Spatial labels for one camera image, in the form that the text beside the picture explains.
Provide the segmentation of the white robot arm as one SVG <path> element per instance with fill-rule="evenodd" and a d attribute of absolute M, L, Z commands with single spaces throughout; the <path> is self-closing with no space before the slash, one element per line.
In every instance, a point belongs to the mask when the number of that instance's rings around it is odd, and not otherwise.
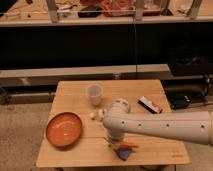
<path fill-rule="evenodd" d="M 141 114 L 129 113 L 129 109 L 125 99 L 115 99 L 104 114 L 102 123 L 111 142 L 132 133 L 213 146 L 212 113 Z"/>

